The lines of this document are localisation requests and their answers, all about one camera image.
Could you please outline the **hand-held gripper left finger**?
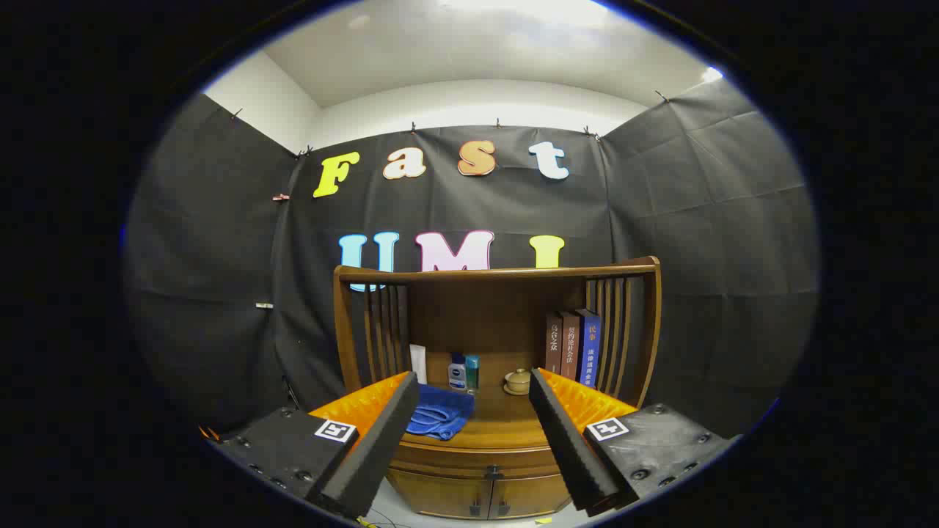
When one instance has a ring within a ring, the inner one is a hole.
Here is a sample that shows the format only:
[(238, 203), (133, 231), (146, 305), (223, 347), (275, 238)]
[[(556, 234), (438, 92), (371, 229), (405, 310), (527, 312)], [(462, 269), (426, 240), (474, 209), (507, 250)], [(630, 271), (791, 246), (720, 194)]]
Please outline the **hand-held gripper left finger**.
[(406, 371), (304, 412), (278, 408), (239, 431), (208, 434), (269, 488), (348, 519), (363, 517), (412, 420), (419, 382)]

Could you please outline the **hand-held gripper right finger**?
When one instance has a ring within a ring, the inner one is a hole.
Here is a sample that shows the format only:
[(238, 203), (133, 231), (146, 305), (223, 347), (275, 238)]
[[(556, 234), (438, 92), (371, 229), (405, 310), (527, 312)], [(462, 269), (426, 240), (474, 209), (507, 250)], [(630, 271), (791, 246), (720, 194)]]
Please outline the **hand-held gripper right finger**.
[(574, 507), (590, 516), (651, 500), (740, 441), (671, 406), (635, 408), (541, 368), (531, 371), (529, 399)]

